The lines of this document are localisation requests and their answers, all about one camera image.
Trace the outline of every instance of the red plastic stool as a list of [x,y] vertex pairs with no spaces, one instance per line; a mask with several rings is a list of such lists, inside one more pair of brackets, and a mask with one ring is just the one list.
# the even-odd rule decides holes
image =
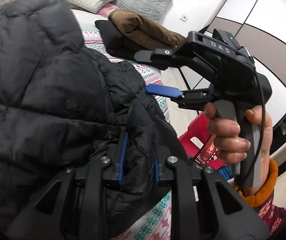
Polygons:
[[[210,120],[207,119],[204,112],[202,112],[187,127],[187,132],[179,137],[179,141],[182,143],[188,155],[194,157],[200,151],[200,148],[191,141],[191,138],[196,137],[204,144],[211,136],[207,130],[209,122]],[[216,170],[220,167],[227,166],[219,158],[210,161],[208,165],[212,166]]]

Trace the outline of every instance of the metal bolt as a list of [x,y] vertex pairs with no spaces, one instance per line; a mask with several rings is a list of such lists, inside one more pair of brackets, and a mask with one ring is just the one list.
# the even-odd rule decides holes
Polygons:
[[167,158],[167,161],[169,163],[176,163],[178,161],[178,159],[175,156],[170,156],[170,157]]
[[65,172],[66,172],[66,173],[70,173],[71,171],[73,171],[72,168],[67,168],[67,169],[65,169]]
[[204,168],[204,171],[205,171],[206,173],[213,173],[214,169],[213,169],[211,166],[206,166],[206,167]]
[[101,158],[101,162],[102,163],[109,163],[110,162],[110,157],[107,157],[107,156],[103,156],[102,158]]

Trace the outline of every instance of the black handle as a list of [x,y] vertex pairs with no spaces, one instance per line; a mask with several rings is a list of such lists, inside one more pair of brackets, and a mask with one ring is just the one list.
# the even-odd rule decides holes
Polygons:
[[[252,109],[254,106],[245,102],[232,103],[226,100],[218,100],[214,102],[214,105],[216,107],[216,116],[218,118],[230,119],[238,122],[241,127],[239,137],[245,138],[251,142],[250,149],[246,151],[247,158],[240,163],[231,165],[232,173],[235,175],[235,184],[239,185],[244,181],[245,176],[250,169],[250,166],[255,158],[260,139],[259,126],[249,123],[245,117],[245,111],[247,109]],[[243,186],[260,186],[260,174],[261,162],[259,156],[257,162],[255,163],[254,169],[251,171]]]

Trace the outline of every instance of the wall outlet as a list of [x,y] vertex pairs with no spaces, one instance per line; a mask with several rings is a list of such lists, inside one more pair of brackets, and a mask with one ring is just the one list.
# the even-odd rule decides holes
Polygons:
[[186,22],[186,21],[187,21],[187,16],[186,16],[186,15],[182,15],[182,16],[181,16],[181,20],[182,20],[183,22]]

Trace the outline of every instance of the orange sleeve cuff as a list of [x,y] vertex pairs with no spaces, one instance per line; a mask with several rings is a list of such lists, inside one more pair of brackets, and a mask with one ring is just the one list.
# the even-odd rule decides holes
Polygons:
[[252,208],[262,205],[273,193],[277,176],[278,176],[278,166],[273,159],[270,159],[268,176],[264,185],[259,189],[259,191],[255,195],[248,197],[244,197],[243,195],[241,195],[241,197]]

